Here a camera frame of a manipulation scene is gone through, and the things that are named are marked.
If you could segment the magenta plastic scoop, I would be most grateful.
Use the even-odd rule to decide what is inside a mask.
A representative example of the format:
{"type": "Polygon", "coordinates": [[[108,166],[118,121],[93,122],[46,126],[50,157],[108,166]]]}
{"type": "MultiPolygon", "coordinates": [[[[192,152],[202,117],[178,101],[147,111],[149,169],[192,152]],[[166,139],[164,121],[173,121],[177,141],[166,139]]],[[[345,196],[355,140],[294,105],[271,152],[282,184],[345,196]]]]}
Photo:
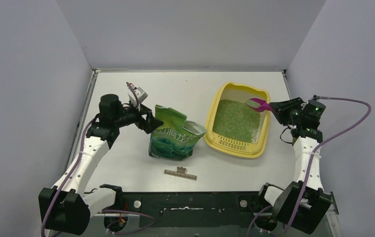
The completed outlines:
{"type": "Polygon", "coordinates": [[[245,102],[245,104],[258,113],[262,113],[264,111],[273,112],[273,108],[263,99],[250,98],[245,102]]]}

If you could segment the green cat litter bag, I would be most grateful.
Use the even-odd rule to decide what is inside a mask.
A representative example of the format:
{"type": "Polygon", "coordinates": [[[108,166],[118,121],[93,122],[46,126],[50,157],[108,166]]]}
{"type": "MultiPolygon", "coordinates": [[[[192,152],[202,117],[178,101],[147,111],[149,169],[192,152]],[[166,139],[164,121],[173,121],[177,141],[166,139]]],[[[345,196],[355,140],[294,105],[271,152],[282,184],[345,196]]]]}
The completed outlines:
{"type": "Polygon", "coordinates": [[[155,117],[163,122],[150,136],[149,156],[182,161],[193,154],[193,147],[207,132],[206,128],[173,108],[155,106],[155,117]]]}

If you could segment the yellow litter box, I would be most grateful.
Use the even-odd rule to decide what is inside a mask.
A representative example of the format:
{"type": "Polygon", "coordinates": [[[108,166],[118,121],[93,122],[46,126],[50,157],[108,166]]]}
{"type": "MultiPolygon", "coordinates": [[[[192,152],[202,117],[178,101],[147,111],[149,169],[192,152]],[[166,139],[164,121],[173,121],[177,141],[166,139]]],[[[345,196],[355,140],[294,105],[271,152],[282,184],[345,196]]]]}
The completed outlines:
{"type": "Polygon", "coordinates": [[[204,140],[208,146],[221,153],[239,158],[253,159],[263,154],[267,142],[271,117],[266,111],[260,113],[259,127],[257,129],[251,129],[251,142],[226,137],[216,133],[214,130],[216,116],[218,115],[218,106],[222,100],[230,100],[244,104],[251,98],[270,102],[268,91],[246,84],[227,82],[218,90],[211,103],[211,109],[206,120],[207,133],[204,135],[204,140]]]}

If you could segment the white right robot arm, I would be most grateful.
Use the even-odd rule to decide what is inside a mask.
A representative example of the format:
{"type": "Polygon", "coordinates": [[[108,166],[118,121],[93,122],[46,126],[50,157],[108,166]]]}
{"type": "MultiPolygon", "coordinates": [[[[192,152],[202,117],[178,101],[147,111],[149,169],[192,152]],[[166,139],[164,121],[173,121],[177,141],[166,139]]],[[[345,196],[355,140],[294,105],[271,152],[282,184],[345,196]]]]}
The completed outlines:
{"type": "Polygon", "coordinates": [[[323,134],[318,129],[326,106],[314,99],[295,98],[271,102],[268,109],[277,121],[291,130],[295,152],[292,182],[284,189],[265,183],[256,196],[256,206],[271,209],[272,218],[285,227],[312,234],[332,204],[320,177],[323,134]]]}

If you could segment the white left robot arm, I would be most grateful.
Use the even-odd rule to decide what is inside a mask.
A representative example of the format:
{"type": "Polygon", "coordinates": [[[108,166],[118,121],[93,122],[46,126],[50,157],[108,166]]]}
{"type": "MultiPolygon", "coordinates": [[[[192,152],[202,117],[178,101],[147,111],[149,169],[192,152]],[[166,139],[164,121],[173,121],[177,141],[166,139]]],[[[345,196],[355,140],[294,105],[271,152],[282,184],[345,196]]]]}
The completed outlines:
{"type": "Polygon", "coordinates": [[[41,236],[45,230],[81,235],[91,217],[103,211],[118,212],[125,206],[120,186],[103,184],[95,192],[84,194],[86,186],[101,159],[112,148],[120,129],[131,124],[146,134],[163,125],[152,110],[140,104],[123,106],[115,94],[100,98],[99,113],[83,131],[80,151],[63,176],[38,196],[41,236]]]}

